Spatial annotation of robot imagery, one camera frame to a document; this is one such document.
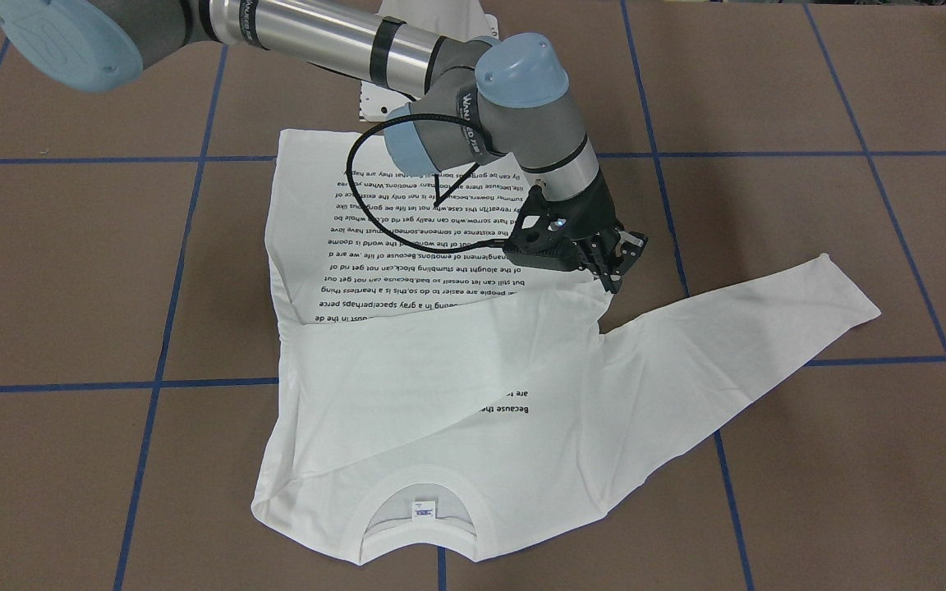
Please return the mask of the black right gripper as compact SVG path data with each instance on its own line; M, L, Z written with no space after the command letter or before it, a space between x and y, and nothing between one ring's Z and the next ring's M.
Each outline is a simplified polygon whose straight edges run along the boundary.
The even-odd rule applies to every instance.
M575 240L581 255L577 269L592 272L604 289L616 295L621 277L641 258L647 238L640 232L626 231L619 222L604 174L598 172L585 190L566 201L567 235Z

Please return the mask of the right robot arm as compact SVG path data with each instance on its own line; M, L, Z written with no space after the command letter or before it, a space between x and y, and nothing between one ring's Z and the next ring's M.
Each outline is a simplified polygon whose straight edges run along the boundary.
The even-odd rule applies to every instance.
M512 156L530 183L510 236L471 244L515 265L590 272L611 293L645 248L617 218L552 42L457 40L330 1L0 1L8 41L50 79L104 93L202 41L244 44L406 98L375 125L399 171L476 172Z

